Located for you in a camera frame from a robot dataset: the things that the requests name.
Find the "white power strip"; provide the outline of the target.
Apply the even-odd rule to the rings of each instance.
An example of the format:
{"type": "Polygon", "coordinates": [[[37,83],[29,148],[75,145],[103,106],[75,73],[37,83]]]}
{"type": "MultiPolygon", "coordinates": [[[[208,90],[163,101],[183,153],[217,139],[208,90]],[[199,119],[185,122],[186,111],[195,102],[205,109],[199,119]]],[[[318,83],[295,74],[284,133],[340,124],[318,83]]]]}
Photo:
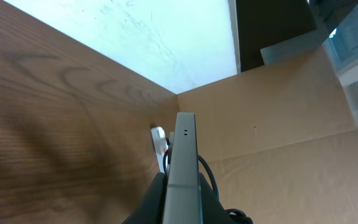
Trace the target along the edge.
{"type": "Polygon", "coordinates": [[[167,135],[160,126],[152,128],[150,132],[160,172],[166,174],[169,168],[169,150],[173,148],[174,132],[167,135]]]}

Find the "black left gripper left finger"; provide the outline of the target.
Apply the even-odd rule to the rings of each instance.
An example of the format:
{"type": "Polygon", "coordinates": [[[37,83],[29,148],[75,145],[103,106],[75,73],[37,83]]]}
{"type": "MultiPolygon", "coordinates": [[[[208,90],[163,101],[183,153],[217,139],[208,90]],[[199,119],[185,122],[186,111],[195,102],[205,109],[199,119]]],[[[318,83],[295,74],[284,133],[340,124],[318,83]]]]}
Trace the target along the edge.
{"type": "Polygon", "coordinates": [[[141,203],[122,224],[160,224],[165,204],[167,178],[162,172],[155,175],[141,203]]]}

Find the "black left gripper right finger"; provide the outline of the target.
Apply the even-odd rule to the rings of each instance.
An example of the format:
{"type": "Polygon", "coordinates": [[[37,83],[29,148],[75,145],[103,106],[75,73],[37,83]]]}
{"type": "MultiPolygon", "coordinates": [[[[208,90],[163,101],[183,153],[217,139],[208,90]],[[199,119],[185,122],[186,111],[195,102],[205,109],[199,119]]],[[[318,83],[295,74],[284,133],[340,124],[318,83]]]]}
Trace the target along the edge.
{"type": "Polygon", "coordinates": [[[204,224],[235,224],[227,214],[202,173],[199,173],[204,224]]]}

